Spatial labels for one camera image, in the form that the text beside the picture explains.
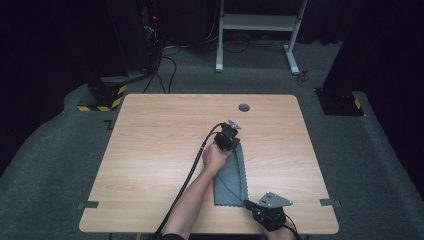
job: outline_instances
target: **black sleeve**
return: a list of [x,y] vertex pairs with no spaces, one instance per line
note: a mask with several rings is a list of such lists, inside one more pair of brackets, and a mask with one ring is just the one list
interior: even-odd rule
[[169,233],[169,234],[163,235],[161,238],[159,238],[159,240],[184,240],[184,238],[178,234]]

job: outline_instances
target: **light wood surface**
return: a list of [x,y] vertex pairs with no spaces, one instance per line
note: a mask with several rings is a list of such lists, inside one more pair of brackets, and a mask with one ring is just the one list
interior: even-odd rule
[[[240,104],[250,111],[241,112]],[[267,191],[290,199],[284,211],[303,234],[333,234],[338,223],[297,99],[291,95],[130,94],[125,97],[89,201],[84,232],[155,232],[202,141],[217,123],[242,127],[249,199]],[[192,180],[203,167],[199,165]],[[261,233],[251,212],[217,207],[209,186],[194,233]]]

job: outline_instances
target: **wooden table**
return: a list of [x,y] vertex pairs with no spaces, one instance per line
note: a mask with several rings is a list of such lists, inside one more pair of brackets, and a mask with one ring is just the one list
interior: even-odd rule
[[[240,104],[250,110],[242,112]],[[338,223],[299,108],[291,95],[130,94],[125,97],[89,201],[84,232],[155,232],[202,141],[217,123],[242,127],[249,199],[271,191],[302,234],[333,234]],[[192,177],[199,174],[202,162]],[[209,186],[193,233],[261,233],[251,212],[217,207]]]

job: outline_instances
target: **forearm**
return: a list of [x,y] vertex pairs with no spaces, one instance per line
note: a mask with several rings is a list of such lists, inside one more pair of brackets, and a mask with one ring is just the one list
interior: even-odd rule
[[214,176],[214,172],[202,170],[178,200],[163,228],[163,234],[176,233],[184,239],[189,238],[202,208],[206,190]]

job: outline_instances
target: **yellow and black hazard tape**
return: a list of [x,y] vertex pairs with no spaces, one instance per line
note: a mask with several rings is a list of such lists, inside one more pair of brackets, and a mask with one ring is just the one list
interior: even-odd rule
[[82,112],[90,112],[90,111],[101,111],[101,112],[108,112],[108,111],[115,111],[116,108],[119,106],[119,104],[122,101],[122,96],[124,95],[124,91],[127,88],[127,85],[124,85],[120,87],[116,93],[115,96],[110,99],[112,104],[109,104],[108,106],[105,105],[78,105],[78,110]]

